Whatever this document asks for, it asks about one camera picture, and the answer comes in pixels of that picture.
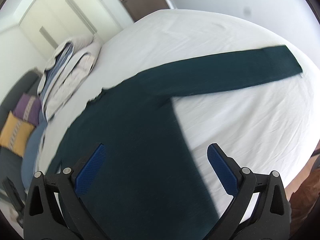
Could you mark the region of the dark green knit sweater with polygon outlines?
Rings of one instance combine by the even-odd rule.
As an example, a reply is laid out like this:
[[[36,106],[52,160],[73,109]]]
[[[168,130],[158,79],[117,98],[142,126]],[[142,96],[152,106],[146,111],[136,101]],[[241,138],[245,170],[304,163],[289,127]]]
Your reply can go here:
[[[173,97],[243,89],[301,73],[286,46],[186,59],[103,90],[65,133],[48,173],[97,143],[106,160],[83,204],[111,239],[203,239],[218,221],[172,106]]]

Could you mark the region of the blue pillow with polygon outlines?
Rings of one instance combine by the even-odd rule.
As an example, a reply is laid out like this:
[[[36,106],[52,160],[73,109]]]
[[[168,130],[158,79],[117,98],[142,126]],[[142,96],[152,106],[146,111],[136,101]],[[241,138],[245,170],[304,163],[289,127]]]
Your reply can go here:
[[[35,162],[38,155],[41,138],[46,126],[47,121],[45,120],[42,111],[40,111],[39,125],[33,130],[31,136],[29,137],[21,166],[22,183],[26,190],[29,189],[35,173]]]

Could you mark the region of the dark grey headboard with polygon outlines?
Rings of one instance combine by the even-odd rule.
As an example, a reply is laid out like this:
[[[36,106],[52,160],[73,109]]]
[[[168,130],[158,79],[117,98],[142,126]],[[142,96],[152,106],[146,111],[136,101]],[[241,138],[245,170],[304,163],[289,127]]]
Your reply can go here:
[[[6,179],[14,184],[21,200],[26,200],[21,169],[27,142],[38,123],[40,80],[35,70],[26,72],[1,101],[1,199],[6,201]]]

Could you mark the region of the white bed sheet mattress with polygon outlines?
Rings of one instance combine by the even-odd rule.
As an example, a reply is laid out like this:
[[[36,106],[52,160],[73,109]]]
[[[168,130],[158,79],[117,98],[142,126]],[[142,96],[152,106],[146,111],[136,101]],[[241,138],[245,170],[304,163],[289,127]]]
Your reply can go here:
[[[240,166],[257,173],[276,170],[289,185],[319,141],[319,65],[259,25],[195,10],[159,10],[106,42],[91,74],[49,123],[34,170],[46,172],[67,128],[103,88],[168,62],[277,45],[291,50],[301,74],[242,90],[175,98],[173,104],[218,214],[231,196],[207,159],[214,142]]]

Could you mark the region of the yellow patterned cushion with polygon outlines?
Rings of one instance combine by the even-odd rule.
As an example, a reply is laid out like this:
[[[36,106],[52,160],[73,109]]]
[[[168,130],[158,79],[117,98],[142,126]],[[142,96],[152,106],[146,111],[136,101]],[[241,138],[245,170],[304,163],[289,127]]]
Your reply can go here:
[[[1,130],[0,144],[14,154],[23,157],[25,148],[34,126],[9,112],[8,118]]]

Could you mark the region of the purple patterned cushion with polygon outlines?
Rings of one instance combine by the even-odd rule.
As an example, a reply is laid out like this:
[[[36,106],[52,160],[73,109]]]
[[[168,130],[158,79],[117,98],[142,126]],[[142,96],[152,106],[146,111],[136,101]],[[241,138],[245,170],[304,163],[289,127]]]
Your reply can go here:
[[[40,98],[23,93],[13,111],[13,115],[34,126],[38,126],[40,110]]]

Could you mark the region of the folded grey blue duvet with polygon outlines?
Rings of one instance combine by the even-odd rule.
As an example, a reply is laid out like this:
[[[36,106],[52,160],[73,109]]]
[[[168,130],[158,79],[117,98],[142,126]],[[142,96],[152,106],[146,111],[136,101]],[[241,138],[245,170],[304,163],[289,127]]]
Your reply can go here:
[[[93,70],[101,50],[100,39],[81,35],[64,40],[47,61],[37,94],[49,122]]]

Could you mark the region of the cream wardrobe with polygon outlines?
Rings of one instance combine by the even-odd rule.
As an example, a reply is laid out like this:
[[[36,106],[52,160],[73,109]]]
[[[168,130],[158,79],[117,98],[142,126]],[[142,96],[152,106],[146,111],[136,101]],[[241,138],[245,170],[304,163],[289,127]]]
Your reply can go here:
[[[107,42],[132,24],[120,0],[33,0],[20,28],[48,59],[69,37],[94,35]]]

